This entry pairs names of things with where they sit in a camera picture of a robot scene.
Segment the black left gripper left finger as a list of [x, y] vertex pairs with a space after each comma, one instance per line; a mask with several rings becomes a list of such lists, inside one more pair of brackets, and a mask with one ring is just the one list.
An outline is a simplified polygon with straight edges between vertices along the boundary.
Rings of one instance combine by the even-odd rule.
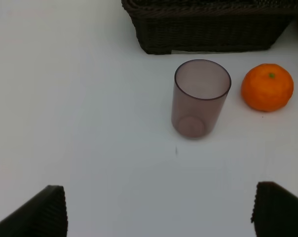
[[0, 237], [66, 237], [68, 216], [63, 186], [48, 185], [0, 221]]

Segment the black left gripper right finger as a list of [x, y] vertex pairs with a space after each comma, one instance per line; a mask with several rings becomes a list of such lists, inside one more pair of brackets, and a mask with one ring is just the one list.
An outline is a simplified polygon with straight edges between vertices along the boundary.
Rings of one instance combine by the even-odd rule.
[[251, 223], [258, 237], [298, 237], [298, 197], [275, 182], [259, 182]]

